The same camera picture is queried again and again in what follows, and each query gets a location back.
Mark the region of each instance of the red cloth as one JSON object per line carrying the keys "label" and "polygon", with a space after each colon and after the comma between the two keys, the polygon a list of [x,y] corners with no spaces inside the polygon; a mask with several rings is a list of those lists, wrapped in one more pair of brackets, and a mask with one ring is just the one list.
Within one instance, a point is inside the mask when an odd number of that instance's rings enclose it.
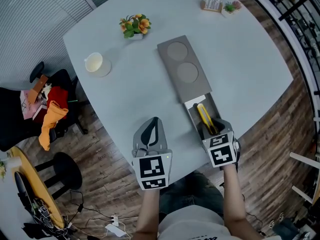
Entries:
{"label": "red cloth", "polygon": [[48,100],[46,103],[50,106],[51,101],[58,103],[60,109],[68,109],[68,91],[62,89],[60,86],[52,87],[48,94]]}

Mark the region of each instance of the forearm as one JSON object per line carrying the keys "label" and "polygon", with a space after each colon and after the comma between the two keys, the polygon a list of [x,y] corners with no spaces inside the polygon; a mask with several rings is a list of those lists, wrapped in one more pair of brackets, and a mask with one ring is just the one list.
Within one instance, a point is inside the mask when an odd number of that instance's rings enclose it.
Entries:
{"label": "forearm", "polygon": [[159,189],[144,191],[142,206],[133,239],[156,239],[159,225]]}
{"label": "forearm", "polygon": [[223,167],[224,174],[224,221],[237,221],[246,218],[246,209],[241,194],[236,166],[228,164]]}

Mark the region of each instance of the person's left arm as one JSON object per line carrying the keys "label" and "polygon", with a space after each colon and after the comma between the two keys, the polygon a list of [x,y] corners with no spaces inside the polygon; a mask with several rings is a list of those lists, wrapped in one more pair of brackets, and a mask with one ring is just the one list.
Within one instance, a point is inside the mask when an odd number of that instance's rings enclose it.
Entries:
{"label": "person's left arm", "polygon": [[145,190],[142,206],[132,240],[156,240],[159,226],[160,190]]}

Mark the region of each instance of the person's arm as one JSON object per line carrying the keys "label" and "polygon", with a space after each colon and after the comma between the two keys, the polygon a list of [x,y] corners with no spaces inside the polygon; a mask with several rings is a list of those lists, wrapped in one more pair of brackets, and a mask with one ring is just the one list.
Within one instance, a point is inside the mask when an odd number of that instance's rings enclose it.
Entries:
{"label": "person's arm", "polygon": [[246,219],[246,209],[241,194],[236,166],[228,164],[224,172],[224,225],[232,236],[242,240],[260,240],[263,237],[251,226]]}
{"label": "person's arm", "polygon": [[159,225],[160,190],[144,191],[142,206],[132,240],[156,240]]}

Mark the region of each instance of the black stool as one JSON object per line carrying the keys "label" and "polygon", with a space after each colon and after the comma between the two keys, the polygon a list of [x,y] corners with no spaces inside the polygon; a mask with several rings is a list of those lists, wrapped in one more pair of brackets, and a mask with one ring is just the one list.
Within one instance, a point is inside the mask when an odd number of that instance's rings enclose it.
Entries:
{"label": "black stool", "polygon": [[44,184],[50,188],[58,182],[64,185],[58,191],[52,194],[54,200],[60,197],[68,190],[78,190],[82,186],[82,175],[76,162],[66,153],[58,152],[53,159],[35,166],[37,172],[53,166],[55,176],[47,179]]}

